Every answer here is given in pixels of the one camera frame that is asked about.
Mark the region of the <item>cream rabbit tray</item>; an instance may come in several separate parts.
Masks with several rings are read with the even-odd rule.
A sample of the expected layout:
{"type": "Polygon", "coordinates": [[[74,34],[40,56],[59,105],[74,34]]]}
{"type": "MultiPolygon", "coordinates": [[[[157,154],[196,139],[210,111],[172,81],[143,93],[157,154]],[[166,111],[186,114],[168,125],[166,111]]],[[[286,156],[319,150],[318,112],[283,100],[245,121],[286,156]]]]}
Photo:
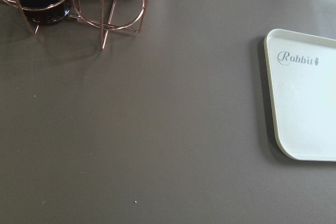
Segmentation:
{"type": "Polygon", "coordinates": [[[284,29],[264,40],[276,142],[300,161],[335,161],[335,40],[284,29]]]}

